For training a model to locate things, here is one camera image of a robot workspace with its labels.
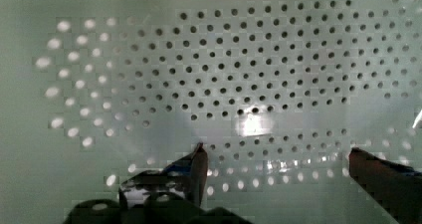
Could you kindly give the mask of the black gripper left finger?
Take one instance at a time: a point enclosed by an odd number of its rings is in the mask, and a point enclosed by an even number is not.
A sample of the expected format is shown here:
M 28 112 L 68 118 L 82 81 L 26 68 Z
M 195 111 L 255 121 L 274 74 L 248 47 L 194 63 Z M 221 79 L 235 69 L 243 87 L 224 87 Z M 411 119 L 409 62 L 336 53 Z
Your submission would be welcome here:
M 143 205 L 149 197 L 173 193 L 200 206 L 208 171 L 208 154 L 202 142 L 189 154 L 162 170 L 145 170 L 123 182 L 118 190 L 122 208 Z

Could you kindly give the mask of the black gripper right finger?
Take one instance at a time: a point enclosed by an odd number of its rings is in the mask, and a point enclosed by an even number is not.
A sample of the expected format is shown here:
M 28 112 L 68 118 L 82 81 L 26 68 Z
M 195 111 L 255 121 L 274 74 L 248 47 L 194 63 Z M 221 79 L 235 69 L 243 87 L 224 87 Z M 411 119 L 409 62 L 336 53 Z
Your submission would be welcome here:
M 399 224 L 421 224 L 422 177 L 411 166 L 354 147 L 349 175 Z

